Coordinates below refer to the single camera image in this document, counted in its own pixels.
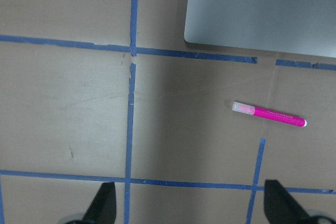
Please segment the pink highlighter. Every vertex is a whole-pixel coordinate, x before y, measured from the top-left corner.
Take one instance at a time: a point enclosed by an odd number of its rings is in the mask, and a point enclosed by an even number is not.
[[[305,127],[307,125],[307,121],[304,118],[300,118],[294,115],[284,114],[284,113],[273,111],[273,110],[266,110],[263,108],[246,105],[246,104],[239,103],[239,102],[233,103],[232,110],[245,113],[245,114],[249,114],[249,115],[255,115],[260,118],[267,118],[273,121],[288,123],[288,124],[295,125],[298,127]]]

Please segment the highlighter cap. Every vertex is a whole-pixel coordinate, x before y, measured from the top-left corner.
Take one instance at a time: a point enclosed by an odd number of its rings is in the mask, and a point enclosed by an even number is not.
[[[255,108],[253,106],[239,102],[233,103],[232,110],[249,115],[253,115],[255,112]]]

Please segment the blue tape line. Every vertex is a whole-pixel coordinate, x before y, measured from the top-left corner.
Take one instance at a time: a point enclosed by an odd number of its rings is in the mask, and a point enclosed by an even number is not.
[[[257,191],[264,191],[263,186],[258,186]],[[286,190],[290,193],[299,193],[299,194],[332,194],[336,195],[336,191],[332,189],[312,189],[312,188],[295,188],[295,187],[286,187]]]
[[[311,69],[321,69],[321,70],[332,70],[336,71],[336,65],[315,63],[312,64],[306,61],[291,61],[291,60],[276,60],[275,65],[285,66],[285,67],[296,67],[296,68],[311,68]]]
[[[250,224],[252,221],[252,214],[253,214],[253,208],[254,208],[254,201],[256,199],[256,191],[251,191],[251,197],[250,201],[248,203],[248,209],[247,209],[247,215],[246,215],[246,224]]]
[[[5,224],[4,202],[2,200],[1,177],[0,177],[0,224]]]
[[[130,51],[132,56],[137,56],[136,43],[137,43],[137,20],[138,20],[138,0],[131,0],[131,25],[130,25]]]
[[[266,144],[266,140],[262,138],[260,140],[259,149],[258,149],[256,168],[255,168],[254,177],[253,177],[253,186],[258,186],[258,183],[259,183],[259,175],[260,175],[260,170],[261,170],[261,163],[263,161],[262,156],[264,155],[265,144]]]
[[[130,52],[130,48],[127,46],[96,45],[90,42],[80,42],[80,41],[71,41],[71,40],[42,39],[42,38],[33,38],[33,37],[0,35],[0,41],[30,43],[30,44],[37,44],[37,45],[53,45],[53,46],[59,46],[59,47],[73,47],[73,48],[92,49],[92,50]]]
[[[252,63],[252,64],[258,63],[257,57],[206,54],[206,53],[201,53],[201,52],[173,51],[173,50],[163,50],[163,49],[144,48],[144,47],[138,47],[137,52],[139,54],[171,56],[171,57],[181,57],[181,58],[190,58],[190,59],[235,61],[235,62],[244,62],[244,63]]]
[[[126,143],[126,165],[125,165],[125,198],[124,198],[125,224],[128,224],[130,220],[135,71],[136,71],[136,65],[132,63],[130,66],[131,78],[129,80],[130,86],[129,86],[129,98],[128,98],[128,121],[127,121],[127,143]]]
[[[265,150],[265,144],[266,140],[262,138],[259,143],[259,149],[258,149],[258,155],[257,155],[257,161],[256,161],[256,168],[254,171],[254,176],[253,176],[253,189],[251,192],[251,197],[250,201],[248,204],[248,209],[247,209],[247,215],[246,215],[246,224],[250,224],[252,220],[252,214],[253,214],[253,208],[254,208],[254,202],[256,198],[256,191],[258,189],[258,183],[259,183],[259,175],[260,175],[260,170],[261,170],[261,164],[263,162],[263,155],[264,155],[264,150]]]
[[[251,190],[252,186],[239,184],[218,184],[218,183],[197,183],[197,182],[176,182],[155,179],[132,178],[131,183],[154,186],[173,186],[173,187],[194,187],[194,188],[219,188],[219,189],[238,189]]]
[[[35,178],[88,180],[88,181],[117,182],[117,183],[124,183],[125,182],[124,178],[119,178],[119,177],[101,177],[101,176],[86,176],[86,175],[72,175],[72,174],[20,172],[20,171],[16,171],[16,170],[0,170],[0,175],[20,176],[20,177],[35,177]]]

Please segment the scratch mark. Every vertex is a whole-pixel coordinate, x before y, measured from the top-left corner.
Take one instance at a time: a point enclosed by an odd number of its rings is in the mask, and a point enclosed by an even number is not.
[[[70,103],[70,104],[65,105],[63,107],[60,107],[59,109],[60,110],[66,110],[70,107],[77,106],[77,105],[80,105],[82,103],[86,103],[86,102],[89,102],[89,101],[100,101],[100,100],[104,100],[104,99],[113,99],[113,98],[126,97],[126,96],[127,96],[127,94],[122,93],[122,92],[114,93],[114,94],[108,94],[108,95],[103,96],[103,97],[93,97],[93,98],[85,99],[85,100],[82,100],[82,101],[73,102],[73,103]]]
[[[71,149],[71,146],[69,145],[69,151],[70,151],[70,156],[71,156],[71,158],[73,159],[74,158],[74,153],[73,153],[73,151],[72,151],[72,149]]]

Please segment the laptop lid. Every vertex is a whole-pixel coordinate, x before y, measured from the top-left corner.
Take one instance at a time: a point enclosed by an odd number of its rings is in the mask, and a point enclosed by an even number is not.
[[[336,0],[188,0],[184,38],[336,57]]]

